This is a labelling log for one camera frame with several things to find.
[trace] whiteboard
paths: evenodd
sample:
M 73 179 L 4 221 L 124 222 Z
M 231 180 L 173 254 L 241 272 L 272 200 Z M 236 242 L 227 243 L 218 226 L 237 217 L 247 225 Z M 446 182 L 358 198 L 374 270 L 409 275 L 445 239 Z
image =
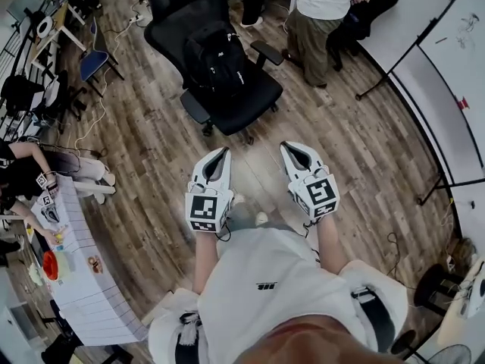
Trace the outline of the whiteboard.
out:
M 485 0 L 455 0 L 420 47 L 455 96 L 485 158 Z

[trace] power strip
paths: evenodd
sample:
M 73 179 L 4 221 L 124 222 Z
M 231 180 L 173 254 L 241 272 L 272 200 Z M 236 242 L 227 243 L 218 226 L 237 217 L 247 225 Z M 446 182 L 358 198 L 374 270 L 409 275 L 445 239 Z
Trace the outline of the power strip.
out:
M 133 17 L 130 19 L 129 24 L 131 24 L 131 23 L 135 23 L 135 22 L 137 22 L 137 21 L 142 21 L 143 19 L 145 19 L 145 17 L 144 17 L 143 15 L 136 14 L 136 16 L 133 16 Z

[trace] wooden floor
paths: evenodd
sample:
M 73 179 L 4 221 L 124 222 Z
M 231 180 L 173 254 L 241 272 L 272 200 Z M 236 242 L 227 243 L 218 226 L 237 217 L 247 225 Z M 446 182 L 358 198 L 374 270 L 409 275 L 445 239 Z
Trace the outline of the wooden floor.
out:
M 100 28 L 123 29 L 136 1 L 102 0 Z M 242 4 L 232 1 L 231 18 L 246 48 L 257 39 L 277 49 L 285 46 L 287 12 L 277 4 L 288 6 L 289 0 L 268 0 L 264 23 L 244 30 L 237 25 Z M 138 9 L 149 15 L 146 8 Z M 112 50 L 116 35 L 106 33 Z M 87 27 L 80 38 L 89 43 Z M 280 110 L 267 112 L 249 128 L 255 143 L 246 146 L 239 135 L 226 137 L 215 131 L 213 137 L 203 137 L 200 126 L 180 104 L 180 75 L 145 42 L 142 28 L 133 25 L 119 42 L 116 58 L 126 80 L 108 72 L 102 103 L 106 115 L 78 146 L 106 149 L 102 160 L 117 176 L 116 194 L 101 207 L 94 199 L 85 199 L 83 210 L 110 272 L 140 318 L 168 290 L 190 286 L 194 238 L 184 222 L 184 193 L 193 165 L 221 146 L 233 153 L 232 187 L 246 196 L 254 212 L 263 210 L 271 220 L 302 232 L 305 216 L 286 192 L 288 181 L 279 153 L 282 140 L 302 142 L 321 154 L 336 177 L 341 204 L 335 217 L 349 256 L 387 273 L 396 262 L 396 248 L 386 237 L 396 232 L 401 251 L 398 279 L 411 288 L 428 267 L 443 260 L 450 235 L 449 228 L 440 226 L 448 205 L 446 195 L 435 193 L 423 208 L 415 202 L 433 183 L 437 167 L 389 86 L 355 101 L 356 92 L 379 78 L 364 56 L 344 55 L 344 69 L 339 74 L 329 72 L 327 90 L 309 87 L 302 72 L 287 62 L 279 67 L 267 63 L 265 70 L 284 88 L 277 103 Z M 248 54 L 254 60 L 251 49 Z M 80 85 L 79 56 L 80 50 L 68 44 L 61 57 L 76 86 Z M 104 112 L 96 95 L 89 93 L 83 101 L 88 109 L 81 122 L 69 117 L 72 126 L 58 140 L 62 146 L 73 146 Z M 49 135 L 51 142 L 57 138 L 55 132 Z M 26 264 L 31 257 L 24 253 Z M 32 308 L 50 315 L 45 289 L 35 288 L 20 263 L 13 263 L 11 274 Z M 413 290 L 408 292 L 411 299 Z M 405 330 L 413 328 L 423 337 L 438 321 L 428 310 L 410 307 Z M 39 331 L 49 339 L 57 334 L 50 327 Z M 131 344 L 127 349 L 136 362 L 150 361 L 146 344 Z M 101 362 L 107 356 L 92 347 L 78 353 L 84 362 Z

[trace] orange object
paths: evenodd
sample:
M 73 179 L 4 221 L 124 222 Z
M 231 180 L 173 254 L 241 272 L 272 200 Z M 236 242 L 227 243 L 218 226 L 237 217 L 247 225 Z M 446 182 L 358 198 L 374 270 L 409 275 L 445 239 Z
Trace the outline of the orange object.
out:
M 44 253 L 44 260 L 42 263 L 42 269 L 45 272 L 45 276 L 51 281 L 56 281 L 59 278 L 58 261 L 52 251 Z

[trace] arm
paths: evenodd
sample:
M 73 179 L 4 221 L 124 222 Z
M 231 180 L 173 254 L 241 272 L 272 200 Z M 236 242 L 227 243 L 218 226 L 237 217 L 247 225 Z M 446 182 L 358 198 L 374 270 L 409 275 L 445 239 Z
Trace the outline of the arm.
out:
M 192 291 L 200 294 L 211 276 L 219 258 L 217 256 L 216 237 L 213 234 L 196 232 L 196 270 Z
M 56 245 L 60 243 L 60 241 L 55 237 L 55 233 L 49 229 L 45 229 L 40 224 L 39 220 L 37 220 L 37 217 L 32 213 L 32 211 L 22 202 L 15 201 L 15 204 L 10 210 L 23 218 L 27 224 L 30 224 L 32 228 L 45 237 L 50 244 Z
M 349 262 L 349 259 L 343 251 L 335 221 L 331 215 L 326 215 L 320 220 L 317 232 L 320 267 L 338 275 L 340 270 Z
M 9 144 L 8 147 L 12 150 L 17 159 L 32 156 L 42 169 L 42 172 L 46 174 L 45 177 L 47 178 L 47 181 L 49 183 L 55 182 L 55 174 L 51 171 L 41 149 L 35 143 L 12 143 Z

